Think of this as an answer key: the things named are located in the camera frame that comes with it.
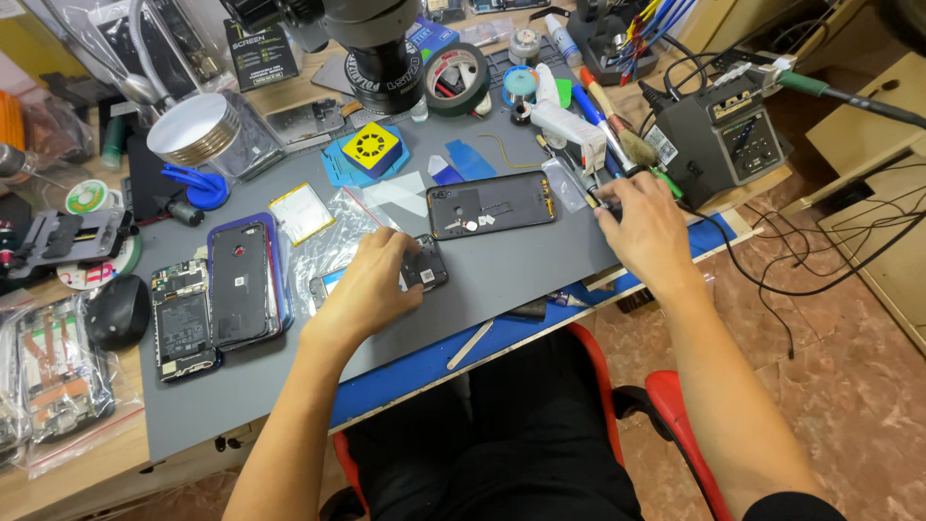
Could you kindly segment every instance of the wooden desk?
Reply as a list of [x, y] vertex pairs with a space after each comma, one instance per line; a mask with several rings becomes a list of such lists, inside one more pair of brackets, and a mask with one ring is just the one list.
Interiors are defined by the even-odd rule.
[[[574, 3], [562, 0], [555, 0], [554, 4], [565, 8], [574, 7]], [[495, 13], [457, 22], [451, 24], [450, 27], [459, 30], [470, 24], [506, 17], [513, 18], [515, 26], [518, 27], [526, 25], [527, 18], [531, 13], [532, 10]], [[541, 20], [536, 20], [532, 26], [538, 31], [546, 33], [546, 26]], [[493, 44], [485, 47], [482, 51], [484, 54], [489, 54], [506, 46], [507, 43]], [[329, 56], [334, 54], [346, 54], [346, 52], [340, 45], [332, 41], [324, 51], [315, 55], [306, 54], [303, 72], [297, 78], [248, 93], [247, 97], [263, 114], [296, 107], [323, 97], [339, 98], [339, 93], [315, 85], [310, 81], [318, 67]], [[682, 54], [676, 49], [661, 51], [656, 71], [646, 79], [657, 88], [661, 88], [663, 71], [669, 64], [680, 57], [682, 57]], [[672, 79], [677, 82], [693, 69], [694, 67], [690, 62], [683, 63], [673, 70]], [[692, 80], [682, 90], [688, 92], [696, 88], [696, 86], [697, 82]], [[639, 125], [649, 112], [649, 107], [640, 96], [640, 90], [637, 86], [631, 85], [625, 88], [611, 86], [606, 87], [605, 90], [618, 113], [631, 123]], [[127, 158], [122, 159], [122, 168], [119, 172], [108, 172], [100, 168], [99, 159], [93, 159], [86, 166], [94, 172], [97, 178], [106, 181], [108, 185], [114, 188], [118, 188], [119, 179], [128, 174]], [[763, 180], [757, 181], [755, 185], [741, 187], [724, 195], [720, 210], [742, 204], [750, 197], [754, 197], [776, 185], [790, 173], [791, 171], [787, 167], [782, 167], [763, 178]], [[613, 280], [620, 276], [620, 273], [608, 273], [604, 276]], [[629, 287], [627, 291], [636, 289], [638, 289], [637, 286]], [[65, 297], [68, 293], [72, 293], [72, 290], [53, 280], [33, 288], [31, 292], [41, 302], [51, 302]], [[604, 300], [600, 305], [606, 305], [614, 299], [616, 298]], [[571, 320], [575, 320], [581, 314], [587, 312], [591, 311], [583, 311], [573, 315], [570, 319], [564, 319], [556, 327], [571, 322]], [[508, 349], [499, 351], [495, 356], [500, 356], [527, 340], [529, 338], [513, 344]], [[127, 349], [119, 355], [119, 361], [123, 372], [141, 395], [140, 356], [152, 356], [152, 353], [139, 353], [137, 348]], [[368, 413], [375, 413], [382, 408], [368, 411]], [[7, 472], [0, 475], [0, 504], [3, 505], [3, 508], [0, 509], [0, 521], [18, 518], [70, 519], [79, 515], [91, 514], [158, 490], [170, 489], [222, 469], [243, 464], [251, 450], [253, 441], [257, 438], [263, 421], [264, 419], [258, 419], [246, 426], [235, 429], [231, 433], [225, 433], [226, 438], [236, 438], [243, 443], [243, 447], [239, 450], [228, 449], [224, 452], [217, 452], [212, 442], [204, 442], [187, 451], [171, 456], [165, 462], [150, 462], [147, 435], [144, 424], [142, 424], [110, 440], [106, 445], [61, 465], [33, 481], [27, 481], [26, 474], [23, 471]], [[140, 473], [140, 471], [151, 467], [152, 464], [156, 465], [155, 472]]]

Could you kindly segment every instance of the gray repair mat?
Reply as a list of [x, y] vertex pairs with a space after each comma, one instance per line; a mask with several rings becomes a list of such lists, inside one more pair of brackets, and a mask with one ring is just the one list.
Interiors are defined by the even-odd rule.
[[[574, 81], [564, 65], [554, 67], [553, 72]], [[493, 110], [482, 121], [471, 116], [446, 119], [434, 114], [424, 123], [414, 123], [407, 115], [385, 120], [382, 124], [399, 128], [411, 153], [401, 173], [419, 171], [427, 186], [435, 185], [426, 173], [429, 156], [447, 158], [444, 144], [455, 139], [479, 151], [499, 175], [539, 170], [509, 168], [497, 141], [477, 137], [479, 133], [502, 137], [512, 164], [547, 159], [534, 141], [536, 127], [511, 124], [500, 90], [492, 90]], [[321, 200], [331, 199], [336, 188], [328, 181], [319, 147], [301, 150], [251, 182], [236, 185], [228, 202], [207, 212], [197, 228], [173, 219], [143, 227], [143, 254], [133, 273], [150, 281], [152, 271], [189, 260], [206, 243], [206, 235], [213, 227], [267, 211], [273, 198], [303, 182], [309, 182]], [[415, 236], [430, 232], [427, 217], [393, 204], [383, 208], [406, 233]], [[449, 282], [427, 293], [423, 306], [364, 342], [344, 369], [341, 381], [617, 263], [590, 209], [569, 214], [560, 208], [557, 215], [551, 224], [440, 242]], [[156, 462], [269, 413], [293, 363], [306, 319], [297, 316], [293, 327], [279, 338], [227, 353], [223, 366], [215, 372], [174, 384], [161, 383], [156, 377], [154, 328], [149, 327], [140, 343], [140, 354], [151, 460]], [[309, 349], [327, 347], [325, 338], [310, 341]]]

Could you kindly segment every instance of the bottle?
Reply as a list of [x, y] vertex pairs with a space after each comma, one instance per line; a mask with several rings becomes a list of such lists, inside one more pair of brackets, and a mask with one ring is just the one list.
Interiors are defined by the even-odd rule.
[[546, 20], [546, 29], [553, 35], [553, 41], [557, 43], [559, 52], [563, 54], [566, 63], [570, 67], [579, 67], [582, 64], [582, 53], [572, 41], [569, 32], [559, 24], [557, 19], [553, 18], [553, 15], [546, 15], [544, 20]]
[[68, 213], [71, 188], [92, 177], [82, 166], [0, 143], [0, 183], [25, 199], [33, 211]]
[[428, 119], [428, 101], [425, 97], [422, 96], [421, 100], [408, 113], [411, 114], [411, 120], [415, 123], [426, 121]]

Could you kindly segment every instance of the glue tube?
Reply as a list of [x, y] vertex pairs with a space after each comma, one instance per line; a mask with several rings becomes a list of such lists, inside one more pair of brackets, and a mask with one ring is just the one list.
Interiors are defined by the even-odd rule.
[[546, 29], [553, 35], [553, 41], [557, 43], [559, 52], [563, 54], [566, 63], [570, 67], [579, 67], [582, 64], [582, 53], [569, 36], [569, 31], [566, 31], [559, 21], [553, 18], [553, 15], [546, 15], [544, 20], [546, 20]]

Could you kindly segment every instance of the barcode label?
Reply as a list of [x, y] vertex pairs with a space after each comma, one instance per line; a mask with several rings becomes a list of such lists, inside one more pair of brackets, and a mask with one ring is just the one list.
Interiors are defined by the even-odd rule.
[[662, 164], [664, 165], [668, 165], [675, 159], [675, 156], [679, 155], [679, 151], [675, 148], [675, 145], [669, 141], [668, 137], [666, 137], [656, 125], [653, 125], [653, 128], [649, 130], [645, 139], [647, 143], [656, 149], [656, 152], [659, 154], [659, 159], [662, 160]]

